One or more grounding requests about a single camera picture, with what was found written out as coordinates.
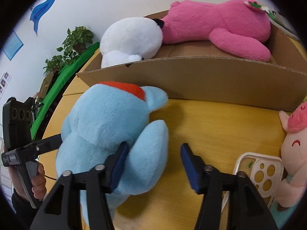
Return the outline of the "left hand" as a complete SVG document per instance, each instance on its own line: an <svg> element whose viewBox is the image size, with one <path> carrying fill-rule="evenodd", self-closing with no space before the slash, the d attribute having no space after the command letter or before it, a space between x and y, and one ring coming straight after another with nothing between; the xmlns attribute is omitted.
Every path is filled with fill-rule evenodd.
<svg viewBox="0 0 307 230"><path fill-rule="evenodd" d="M41 163L39 163L37 167L37 171L38 171L38 174L35 177L33 177L31 181L33 185L32 192L36 199L42 200L45 197L47 189L46 189L45 170L44 170L44 166ZM21 198L28 200L26 192L24 191L22 187L22 183L19 180L19 176L18 176L16 168L14 166L8 167L8 172L9 172L9 175L12 181L12 185L14 189L16 190L17 194Z"/></svg>

